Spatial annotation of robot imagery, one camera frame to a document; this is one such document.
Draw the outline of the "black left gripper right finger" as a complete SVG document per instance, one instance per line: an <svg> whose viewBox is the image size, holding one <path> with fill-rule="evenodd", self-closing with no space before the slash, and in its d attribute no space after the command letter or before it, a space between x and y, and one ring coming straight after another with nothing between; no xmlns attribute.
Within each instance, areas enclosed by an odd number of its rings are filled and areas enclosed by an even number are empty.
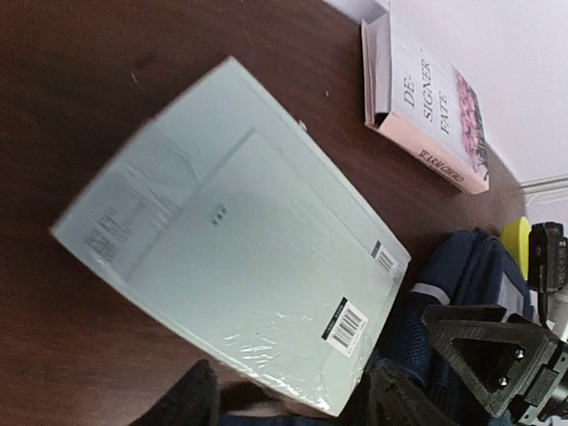
<svg viewBox="0 0 568 426"><path fill-rule="evenodd" d="M368 425L447 425L442 414L396 366L369 375Z"/></svg>

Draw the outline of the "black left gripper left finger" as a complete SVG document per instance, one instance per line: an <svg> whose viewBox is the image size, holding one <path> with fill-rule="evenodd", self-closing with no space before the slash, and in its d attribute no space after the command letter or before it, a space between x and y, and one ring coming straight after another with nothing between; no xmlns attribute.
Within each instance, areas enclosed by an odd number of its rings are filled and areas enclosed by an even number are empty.
<svg viewBox="0 0 568 426"><path fill-rule="evenodd" d="M219 403L217 377L200 359L156 404L153 425L217 425Z"/></svg>

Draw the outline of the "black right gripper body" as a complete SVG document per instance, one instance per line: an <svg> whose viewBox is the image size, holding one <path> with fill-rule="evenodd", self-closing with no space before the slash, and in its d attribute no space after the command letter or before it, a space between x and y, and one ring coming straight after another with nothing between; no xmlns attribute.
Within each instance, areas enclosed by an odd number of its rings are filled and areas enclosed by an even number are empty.
<svg viewBox="0 0 568 426"><path fill-rule="evenodd" d="M532 425L553 417L567 419L567 348L556 350L541 364L509 406L515 425Z"/></svg>

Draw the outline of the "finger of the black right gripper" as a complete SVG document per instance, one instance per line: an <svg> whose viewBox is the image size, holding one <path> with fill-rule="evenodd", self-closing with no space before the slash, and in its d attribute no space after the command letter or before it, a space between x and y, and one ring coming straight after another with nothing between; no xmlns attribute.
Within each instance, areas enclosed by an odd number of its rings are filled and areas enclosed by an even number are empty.
<svg viewBox="0 0 568 426"><path fill-rule="evenodd" d="M551 331L497 305L431 305L422 323L430 346L492 417L510 413L515 396L559 349Z"/></svg>

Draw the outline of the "navy blue student backpack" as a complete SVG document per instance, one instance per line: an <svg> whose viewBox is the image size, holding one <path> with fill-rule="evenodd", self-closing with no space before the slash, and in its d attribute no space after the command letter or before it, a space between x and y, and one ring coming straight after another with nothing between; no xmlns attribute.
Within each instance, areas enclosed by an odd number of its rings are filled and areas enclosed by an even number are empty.
<svg viewBox="0 0 568 426"><path fill-rule="evenodd" d="M492 418L431 348L422 323L430 305L500 305L508 313L531 318L529 290L509 252L479 228L449 234L393 311L369 366L376 369L391 361L442 414L460 425L510 425L510 413Z"/></svg>

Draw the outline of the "pale green paperback book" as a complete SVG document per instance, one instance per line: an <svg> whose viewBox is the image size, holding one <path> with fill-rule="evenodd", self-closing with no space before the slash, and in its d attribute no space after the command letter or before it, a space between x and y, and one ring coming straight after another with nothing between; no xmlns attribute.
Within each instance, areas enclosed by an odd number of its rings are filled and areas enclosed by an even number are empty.
<svg viewBox="0 0 568 426"><path fill-rule="evenodd" d="M52 233L186 341L329 416L358 385L411 259L232 57L136 132Z"/></svg>

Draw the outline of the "white Designer Fate book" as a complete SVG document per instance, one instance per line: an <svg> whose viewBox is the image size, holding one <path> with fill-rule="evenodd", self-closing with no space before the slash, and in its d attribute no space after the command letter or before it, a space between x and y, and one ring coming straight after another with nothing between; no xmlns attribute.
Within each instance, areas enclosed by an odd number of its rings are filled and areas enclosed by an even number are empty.
<svg viewBox="0 0 568 426"><path fill-rule="evenodd" d="M362 21L364 124L463 192L490 186L478 97L460 71L390 13Z"/></svg>

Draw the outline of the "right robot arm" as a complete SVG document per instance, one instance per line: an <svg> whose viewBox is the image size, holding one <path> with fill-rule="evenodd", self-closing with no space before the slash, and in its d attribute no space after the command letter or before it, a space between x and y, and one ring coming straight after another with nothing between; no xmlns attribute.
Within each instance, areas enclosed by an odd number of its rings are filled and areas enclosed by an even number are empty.
<svg viewBox="0 0 568 426"><path fill-rule="evenodd" d="M548 300L567 286L567 239L553 222L529 234L528 283L539 322L498 306L433 306L422 321L431 347L492 417L515 425L567 417L567 344L546 327Z"/></svg>

